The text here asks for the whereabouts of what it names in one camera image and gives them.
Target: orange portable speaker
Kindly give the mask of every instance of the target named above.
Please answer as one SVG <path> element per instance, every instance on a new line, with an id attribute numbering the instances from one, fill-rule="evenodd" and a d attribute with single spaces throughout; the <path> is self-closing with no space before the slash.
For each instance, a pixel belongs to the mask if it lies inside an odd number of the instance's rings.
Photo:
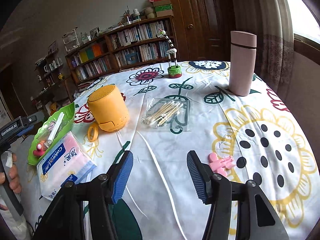
<path id="1" fill-rule="evenodd" d="M 107 85 L 97 89 L 88 98 L 88 107 L 102 130 L 114 132 L 125 126 L 129 120 L 129 112 L 119 89 L 115 85 Z M 94 130 L 94 141 L 98 137 L 98 127 L 93 124 L 88 130 Z"/>

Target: human hand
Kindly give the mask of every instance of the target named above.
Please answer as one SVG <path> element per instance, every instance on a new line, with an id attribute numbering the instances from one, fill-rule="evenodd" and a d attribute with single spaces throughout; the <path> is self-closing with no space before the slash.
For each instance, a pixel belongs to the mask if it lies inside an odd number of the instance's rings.
<path id="1" fill-rule="evenodd" d="M 17 161 L 17 156 L 15 155 L 15 153 L 12 153 L 12 160 L 13 162 Z M 19 175 L 18 175 L 18 168 L 15 164 L 13 164 L 13 166 L 10 168 L 9 170 L 9 177 L 12 179 L 10 181 L 10 188 L 13 190 L 14 193 L 19 194 L 22 190 L 20 181 L 19 181 Z M 1 172 L 0 173 L 0 184 L 3 184 L 5 181 L 5 176 L 4 173 Z M 0 204 L 0 208 L 2 210 L 8 210 L 8 208 L 6 206 L 3 206 Z"/>

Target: stack of boxes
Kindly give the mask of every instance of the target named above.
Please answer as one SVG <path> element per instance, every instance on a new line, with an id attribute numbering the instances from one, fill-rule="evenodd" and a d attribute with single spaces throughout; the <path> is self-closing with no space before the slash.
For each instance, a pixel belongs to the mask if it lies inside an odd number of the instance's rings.
<path id="1" fill-rule="evenodd" d="M 170 0 L 149 0 L 149 2 L 153 4 L 157 17 L 173 15 Z"/>

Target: window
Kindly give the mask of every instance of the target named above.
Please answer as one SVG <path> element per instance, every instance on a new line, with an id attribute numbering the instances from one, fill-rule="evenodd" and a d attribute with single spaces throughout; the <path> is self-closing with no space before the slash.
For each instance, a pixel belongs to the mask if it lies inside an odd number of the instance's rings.
<path id="1" fill-rule="evenodd" d="M 288 0 L 293 33 L 320 43 L 320 28 L 302 0 Z"/>

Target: white tablecloth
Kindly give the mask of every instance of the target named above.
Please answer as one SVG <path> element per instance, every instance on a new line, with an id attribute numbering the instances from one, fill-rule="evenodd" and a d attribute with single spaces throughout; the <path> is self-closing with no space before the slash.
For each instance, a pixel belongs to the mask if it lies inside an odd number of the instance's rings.
<path id="1" fill-rule="evenodd" d="M 228 62 L 179 65 L 182 76 L 177 79 L 167 78 L 167 64 L 155 64 L 102 78 L 76 99 L 72 132 L 98 165 L 87 181 L 105 173 L 124 146 L 132 151 L 134 165 L 123 199 L 143 239 L 198 240 L 210 206 L 197 198 L 187 153 L 195 150 L 203 163 L 208 163 L 211 152 L 219 157 L 232 155 L 237 165 L 228 171 L 228 179 L 243 183 L 254 179 L 278 212 L 290 239 L 305 239 L 320 216 L 320 179 L 310 145 L 290 111 L 256 75 L 248 96 L 228 91 Z M 123 93 L 130 120 L 118 132 L 100 130 L 98 140 L 90 143 L 86 133 L 94 118 L 87 98 L 108 84 L 115 84 Z M 164 97 L 190 101 L 189 131 L 184 117 L 174 120 L 171 130 L 141 123 L 148 98 Z M 31 141 L 27 138 L 20 151 L 28 149 L 24 145 Z M 34 230 L 50 202 L 41 198 L 35 169 L 25 164 L 26 157 L 20 159 L 21 198 Z M 235 237 L 236 210 L 233 203 L 229 239 Z M 85 221 L 89 236 L 88 214 Z"/>

